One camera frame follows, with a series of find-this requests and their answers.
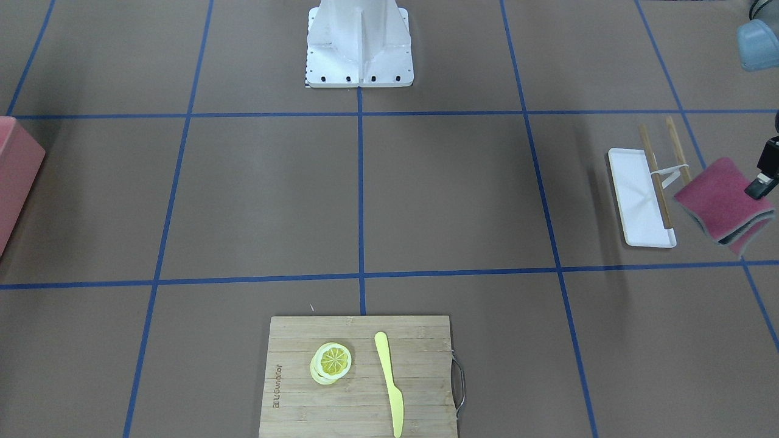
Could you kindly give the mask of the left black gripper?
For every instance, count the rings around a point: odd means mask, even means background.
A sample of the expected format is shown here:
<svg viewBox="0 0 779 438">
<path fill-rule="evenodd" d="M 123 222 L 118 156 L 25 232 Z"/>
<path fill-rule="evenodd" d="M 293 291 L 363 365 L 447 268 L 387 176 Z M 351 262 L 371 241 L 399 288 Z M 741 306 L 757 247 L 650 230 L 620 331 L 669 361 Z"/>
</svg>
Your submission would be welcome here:
<svg viewBox="0 0 779 438">
<path fill-rule="evenodd" d="M 765 142 L 757 169 L 760 174 L 745 188 L 745 194 L 753 200 L 761 200 L 774 189 L 774 178 L 778 175 L 778 112 L 775 115 L 776 136 Z"/>
</svg>

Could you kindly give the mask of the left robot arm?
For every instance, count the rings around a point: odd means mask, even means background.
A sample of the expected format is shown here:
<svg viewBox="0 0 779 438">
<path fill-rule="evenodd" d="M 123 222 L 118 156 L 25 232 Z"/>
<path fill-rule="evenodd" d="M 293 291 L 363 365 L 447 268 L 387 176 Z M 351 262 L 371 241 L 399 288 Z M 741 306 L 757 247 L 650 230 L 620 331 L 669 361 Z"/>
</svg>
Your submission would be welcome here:
<svg viewBox="0 0 779 438">
<path fill-rule="evenodd" d="M 753 1 L 748 11 L 749 21 L 737 29 L 738 55 L 742 68 L 748 72 L 778 66 L 778 2 Z M 766 142 L 757 163 L 760 174 L 752 180 L 745 193 L 755 200 L 767 196 L 777 186 L 778 136 Z"/>
</svg>

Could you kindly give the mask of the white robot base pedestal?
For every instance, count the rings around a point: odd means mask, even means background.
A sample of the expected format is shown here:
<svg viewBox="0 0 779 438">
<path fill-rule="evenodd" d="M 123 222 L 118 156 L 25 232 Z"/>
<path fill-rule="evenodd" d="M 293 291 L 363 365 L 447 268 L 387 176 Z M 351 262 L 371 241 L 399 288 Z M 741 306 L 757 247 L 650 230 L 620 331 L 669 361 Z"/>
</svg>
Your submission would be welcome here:
<svg viewBox="0 0 779 438">
<path fill-rule="evenodd" d="M 312 88 L 414 83 L 408 11 L 395 1 L 322 1 L 308 11 L 304 83 Z"/>
</svg>

